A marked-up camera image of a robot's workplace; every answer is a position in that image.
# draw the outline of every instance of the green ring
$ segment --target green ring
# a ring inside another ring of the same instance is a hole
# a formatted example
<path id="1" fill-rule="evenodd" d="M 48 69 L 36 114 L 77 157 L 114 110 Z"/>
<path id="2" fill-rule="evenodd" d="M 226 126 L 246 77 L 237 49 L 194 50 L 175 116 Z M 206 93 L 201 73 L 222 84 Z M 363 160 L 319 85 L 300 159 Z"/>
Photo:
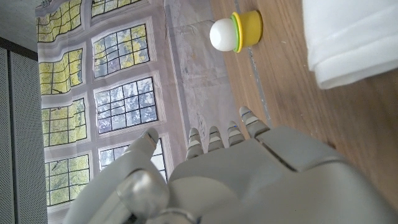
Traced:
<path id="1" fill-rule="evenodd" d="M 231 19 L 235 26 L 235 33 L 236 33 L 236 47 L 235 47 L 234 51 L 237 52 L 239 49 L 239 27 L 238 27 L 238 22 L 236 21 L 236 18 L 234 17 L 234 15 L 231 15 Z"/>

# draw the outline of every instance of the robot finger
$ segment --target robot finger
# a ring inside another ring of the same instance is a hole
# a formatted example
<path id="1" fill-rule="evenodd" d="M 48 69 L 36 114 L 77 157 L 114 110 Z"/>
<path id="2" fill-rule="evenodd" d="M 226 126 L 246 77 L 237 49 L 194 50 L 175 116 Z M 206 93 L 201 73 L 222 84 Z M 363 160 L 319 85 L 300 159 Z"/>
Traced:
<path id="1" fill-rule="evenodd" d="M 199 131 L 196 128 L 192 128 L 189 132 L 189 143 L 186 160 L 192 159 L 202 154 L 203 148 L 201 146 Z"/>
<path id="2" fill-rule="evenodd" d="M 216 149 L 224 148 L 223 140 L 221 139 L 220 132 L 216 126 L 210 128 L 210 140 L 209 140 L 209 150 L 208 152 L 214 151 Z"/>
<path id="3" fill-rule="evenodd" d="M 269 130 L 268 126 L 258 119 L 249 108 L 242 106 L 239 109 L 239 114 L 241 115 L 242 121 L 248 130 L 250 138 L 254 138 L 258 134 Z"/>
<path id="4" fill-rule="evenodd" d="M 159 140 L 159 134 L 156 129 L 148 128 L 145 130 L 131 145 L 126 149 L 127 151 L 140 150 L 144 154 L 151 158 L 155 149 L 157 141 Z"/>
<path id="5" fill-rule="evenodd" d="M 228 142 L 229 146 L 233 146 L 237 143 L 241 143 L 244 141 L 243 134 L 241 130 L 239 130 L 238 126 L 234 121 L 230 121 L 228 123 Z"/>

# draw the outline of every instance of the gray wall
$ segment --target gray wall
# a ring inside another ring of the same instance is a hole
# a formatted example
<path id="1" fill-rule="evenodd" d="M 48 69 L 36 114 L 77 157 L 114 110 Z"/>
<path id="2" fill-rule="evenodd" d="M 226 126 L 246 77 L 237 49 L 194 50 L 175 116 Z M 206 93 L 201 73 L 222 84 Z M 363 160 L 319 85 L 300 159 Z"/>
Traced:
<path id="1" fill-rule="evenodd" d="M 37 69 L 0 49 L 0 223 L 47 223 Z"/>
<path id="2" fill-rule="evenodd" d="M 42 0 L 0 0 L 0 37 L 37 52 L 35 8 Z"/>

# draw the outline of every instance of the white ball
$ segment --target white ball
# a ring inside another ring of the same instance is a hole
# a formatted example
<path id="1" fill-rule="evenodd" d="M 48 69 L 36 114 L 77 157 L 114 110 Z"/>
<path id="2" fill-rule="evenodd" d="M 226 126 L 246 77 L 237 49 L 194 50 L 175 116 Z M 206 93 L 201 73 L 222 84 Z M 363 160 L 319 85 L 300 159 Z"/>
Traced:
<path id="1" fill-rule="evenodd" d="M 220 51 L 230 51 L 236 47 L 236 31 L 232 19 L 220 19 L 210 29 L 210 41 Z"/>

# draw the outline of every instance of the gray panel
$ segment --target gray panel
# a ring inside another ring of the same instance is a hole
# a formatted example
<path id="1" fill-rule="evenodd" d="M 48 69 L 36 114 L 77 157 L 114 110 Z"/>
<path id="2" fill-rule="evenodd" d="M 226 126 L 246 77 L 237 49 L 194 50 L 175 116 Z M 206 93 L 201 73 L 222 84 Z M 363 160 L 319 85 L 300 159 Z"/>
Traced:
<path id="1" fill-rule="evenodd" d="M 14 223 L 7 50 L 0 48 L 0 223 Z"/>
<path id="2" fill-rule="evenodd" d="M 11 53 L 12 111 L 19 223 L 47 223 L 37 62 Z"/>

